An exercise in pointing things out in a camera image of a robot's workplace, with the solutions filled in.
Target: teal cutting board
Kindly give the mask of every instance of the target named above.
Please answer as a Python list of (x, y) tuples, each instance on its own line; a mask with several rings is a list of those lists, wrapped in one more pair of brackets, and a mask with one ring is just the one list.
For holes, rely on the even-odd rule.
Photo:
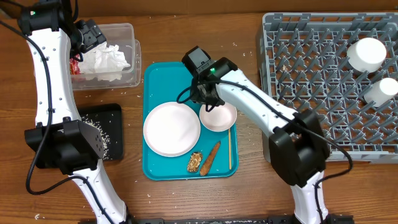
[[(166, 102), (176, 102), (178, 94), (191, 85), (192, 76), (180, 62), (153, 63), (144, 74), (144, 122), (147, 115), (156, 106)], [(189, 91), (182, 96), (185, 99)], [(185, 103), (199, 115), (200, 106), (191, 101)], [(208, 175), (202, 177), (199, 172), (187, 171), (188, 161), (193, 152), (201, 152), (205, 160), (214, 145), (221, 141), (221, 146), (214, 159)], [(236, 125), (231, 127), (231, 159), (229, 169), (228, 131), (216, 133), (201, 124), (201, 133), (197, 144), (188, 153), (177, 157), (164, 157), (156, 154), (142, 137), (142, 169), (152, 180), (181, 180), (214, 177), (229, 177), (238, 169), (238, 144), (236, 142)]]

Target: white tissue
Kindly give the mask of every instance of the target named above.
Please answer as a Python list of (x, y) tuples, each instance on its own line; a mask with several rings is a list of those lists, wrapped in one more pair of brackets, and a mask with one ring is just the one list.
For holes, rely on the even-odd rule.
[[(126, 67), (131, 65), (127, 63), (124, 58), (124, 53), (119, 51), (118, 45), (110, 45), (106, 47), (106, 42), (98, 45), (91, 51), (83, 54), (83, 61), (78, 63), (80, 73), (103, 73), (103, 72), (120, 72)], [(98, 81), (107, 80), (120, 80), (121, 73), (111, 75), (87, 75), (86, 80), (92, 80), (95, 77)]]

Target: small white plate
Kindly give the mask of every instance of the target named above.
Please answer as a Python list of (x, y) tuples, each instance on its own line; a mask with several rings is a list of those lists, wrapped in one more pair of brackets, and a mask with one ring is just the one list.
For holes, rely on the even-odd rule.
[(204, 127), (215, 132), (228, 130), (234, 125), (237, 116), (236, 108), (229, 103), (216, 106), (210, 112), (206, 112), (206, 105), (202, 105), (199, 112), (199, 118)]
[(198, 115), (187, 105), (176, 102), (155, 107), (144, 122), (144, 139), (161, 156), (181, 156), (199, 140)]

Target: dish rack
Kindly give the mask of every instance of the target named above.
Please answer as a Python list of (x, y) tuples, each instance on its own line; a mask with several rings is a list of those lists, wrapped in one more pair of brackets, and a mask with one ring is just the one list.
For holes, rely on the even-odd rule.
[[(398, 163), (398, 96), (378, 108), (363, 99), (380, 79), (398, 80), (397, 23), (394, 13), (267, 13), (257, 35), (262, 90), (297, 111), (315, 110), (325, 137), (354, 160)], [(365, 37), (387, 49), (374, 73), (354, 72), (346, 56)], [(329, 161), (346, 159), (330, 150)]]

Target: wooden table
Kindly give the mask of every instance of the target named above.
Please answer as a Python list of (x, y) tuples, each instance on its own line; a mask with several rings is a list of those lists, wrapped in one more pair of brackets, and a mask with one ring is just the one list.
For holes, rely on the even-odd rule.
[[(228, 57), (257, 85), (255, 35), (262, 14), (205, 16), (98, 17), (97, 24), (129, 22), (141, 42), (142, 77), (154, 62), (179, 61), (199, 45), (213, 58)], [(34, 127), (36, 89), (26, 42), (0, 27), (0, 223), (76, 223), (94, 220), (92, 209), (74, 183), (52, 192), (29, 195), (25, 178), (34, 156), (24, 130)], [(77, 91), (78, 106), (119, 103), (123, 109), (122, 161), (107, 162), (106, 171), (119, 196), (136, 218), (239, 218), (292, 214), (290, 187), (262, 155), (261, 132), (238, 114), (239, 169), (227, 179), (161, 181), (142, 172), (142, 96), (136, 88)], [(328, 163), (326, 174), (347, 168)], [(344, 177), (324, 184), (330, 213), (354, 215), (356, 223), (397, 223), (398, 166), (355, 163)], [(65, 178), (59, 170), (35, 170), (32, 187), (44, 189)]]

